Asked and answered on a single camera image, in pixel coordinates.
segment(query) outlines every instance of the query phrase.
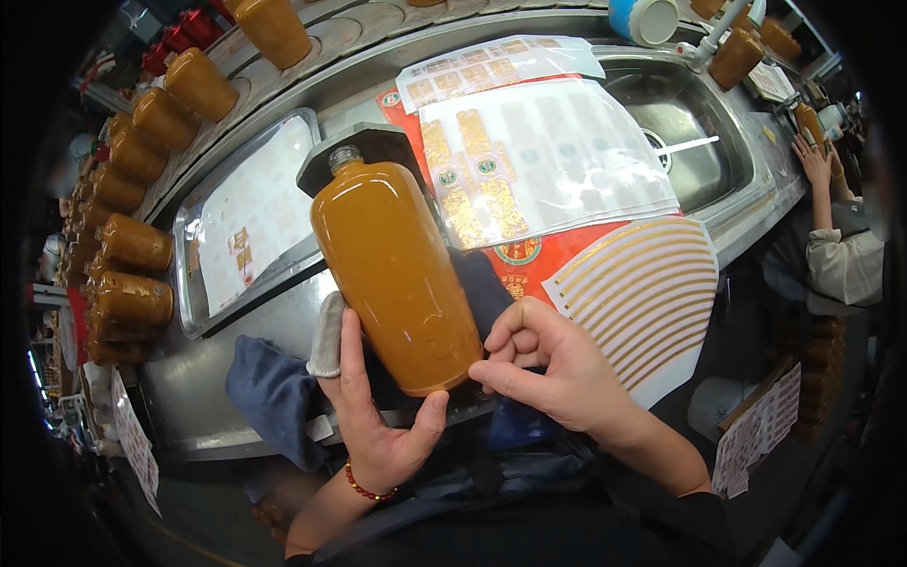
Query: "sink drain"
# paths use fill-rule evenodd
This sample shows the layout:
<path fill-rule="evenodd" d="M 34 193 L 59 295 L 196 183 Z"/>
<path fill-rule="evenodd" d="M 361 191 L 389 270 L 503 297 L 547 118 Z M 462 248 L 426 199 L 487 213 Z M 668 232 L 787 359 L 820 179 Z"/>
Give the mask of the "sink drain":
<path fill-rule="evenodd" d="M 665 141 L 652 130 L 647 130 L 646 128 L 640 128 L 640 130 L 642 130 L 642 134 L 646 136 L 646 140 L 649 140 L 649 145 L 652 146 L 653 150 L 661 150 L 668 147 Z M 661 161 L 661 167 L 665 168 L 665 173 L 671 171 L 671 154 L 664 153 L 659 155 L 658 161 Z"/>

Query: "bottle opening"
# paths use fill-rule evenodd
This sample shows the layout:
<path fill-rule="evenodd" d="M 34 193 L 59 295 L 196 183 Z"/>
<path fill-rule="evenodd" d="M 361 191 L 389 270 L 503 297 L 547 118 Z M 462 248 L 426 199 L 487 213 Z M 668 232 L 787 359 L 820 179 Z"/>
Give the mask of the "bottle opening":
<path fill-rule="evenodd" d="M 335 173 L 344 165 L 356 160 L 362 161 L 362 154 L 356 146 L 340 146 L 327 156 L 327 165 L 331 168 L 331 173 Z"/>

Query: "red beaded bracelet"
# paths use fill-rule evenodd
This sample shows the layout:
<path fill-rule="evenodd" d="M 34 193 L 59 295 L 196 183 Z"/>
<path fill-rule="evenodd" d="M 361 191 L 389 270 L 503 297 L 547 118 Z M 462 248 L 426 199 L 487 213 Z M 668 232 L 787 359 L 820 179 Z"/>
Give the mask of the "red beaded bracelet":
<path fill-rule="evenodd" d="M 391 492 L 389 492 L 387 494 L 374 494 L 374 493 L 368 492 L 362 486 L 359 486 L 358 484 L 356 484 L 356 479 L 353 478 L 353 468 L 349 464 L 349 457 L 346 458 L 346 479 L 347 479 L 347 481 L 349 481 L 350 486 L 352 486 L 353 488 L 356 489 L 356 492 L 362 494 L 365 498 L 368 498 L 369 500 L 376 500 L 376 501 L 387 500 L 388 498 L 390 498 L 394 494 L 396 494 L 396 491 L 397 491 L 397 489 L 395 488 L 394 490 L 392 490 Z"/>

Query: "faucet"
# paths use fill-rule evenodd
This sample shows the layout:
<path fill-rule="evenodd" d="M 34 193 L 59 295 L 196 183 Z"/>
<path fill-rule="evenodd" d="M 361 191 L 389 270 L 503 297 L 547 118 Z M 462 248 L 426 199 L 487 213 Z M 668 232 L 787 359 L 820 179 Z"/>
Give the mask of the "faucet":
<path fill-rule="evenodd" d="M 727 31 L 727 28 L 731 26 L 731 22 L 734 21 L 734 18 L 743 12 L 751 1 L 752 0 L 734 0 L 731 7 L 727 9 L 723 16 L 721 16 L 721 19 L 718 21 L 715 29 L 712 30 L 712 33 L 703 37 L 702 41 L 699 42 L 699 46 L 687 42 L 680 42 L 678 44 L 678 55 L 687 61 L 687 67 L 689 67 L 690 70 L 694 73 L 702 73 L 705 70 L 706 61 L 708 61 L 708 58 L 714 55 L 718 50 L 718 40 L 721 39 L 721 36 Z M 762 27 L 762 21 L 765 17 L 766 0 L 753 1 L 753 7 L 750 9 L 749 14 L 746 15 L 746 19 L 749 20 L 750 24 L 759 28 Z"/>

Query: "metal tray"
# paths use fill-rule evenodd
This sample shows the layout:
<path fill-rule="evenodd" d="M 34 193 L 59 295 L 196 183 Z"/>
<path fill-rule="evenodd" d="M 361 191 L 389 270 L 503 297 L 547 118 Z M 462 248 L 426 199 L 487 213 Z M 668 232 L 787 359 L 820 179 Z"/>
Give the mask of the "metal tray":
<path fill-rule="evenodd" d="M 180 205 L 176 218 L 173 220 L 173 237 L 176 241 L 175 279 L 180 304 L 180 322 L 183 333 L 188 338 L 213 334 L 213 331 L 252 310 L 261 301 L 267 300 L 268 297 L 263 296 L 269 296 L 269 292 L 279 292 L 279 289 L 276 288 L 282 288 L 282 284 L 288 284 L 289 280 L 299 277 L 323 258 L 315 241 L 315 235 L 309 235 L 274 260 L 229 305 L 215 315 L 209 316 L 208 294 L 205 291 L 204 283 L 205 275 L 198 262 L 198 249 L 192 247 L 192 242 L 195 240 L 195 226 L 197 226 L 193 223 L 200 219 L 205 201 L 220 184 L 245 160 L 268 143 L 286 121 L 297 116 L 302 118 L 308 126 L 312 136 L 312 146 L 318 145 L 321 142 L 321 135 L 318 132 L 315 111 L 306 107 L 297 108 L 271 124 L 222 161 L 196 185 Z"/>

